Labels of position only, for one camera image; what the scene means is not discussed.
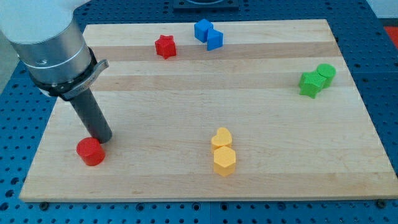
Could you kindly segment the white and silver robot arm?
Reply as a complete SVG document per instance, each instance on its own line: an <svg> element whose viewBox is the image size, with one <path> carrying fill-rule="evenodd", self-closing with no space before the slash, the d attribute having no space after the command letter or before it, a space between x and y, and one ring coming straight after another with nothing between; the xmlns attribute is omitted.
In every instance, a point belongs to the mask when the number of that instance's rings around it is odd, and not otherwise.
<svg viewBox="0 0 398 224"><path fill-rule="evenodd" d="M92 56L74 17L88 0L1 0L1 31L39 83L84 73Z"/></svg>

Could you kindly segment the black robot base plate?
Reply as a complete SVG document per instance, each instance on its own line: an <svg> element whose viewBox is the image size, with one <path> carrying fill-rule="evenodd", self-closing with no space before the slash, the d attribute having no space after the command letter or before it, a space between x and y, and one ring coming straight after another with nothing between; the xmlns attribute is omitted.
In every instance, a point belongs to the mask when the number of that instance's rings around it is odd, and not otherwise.
<svg viewBox="0 0 398 224"><path fill-rule="evenodd" d="M175 10L186 9L238 9L238 0L172 0Z"/></svg>

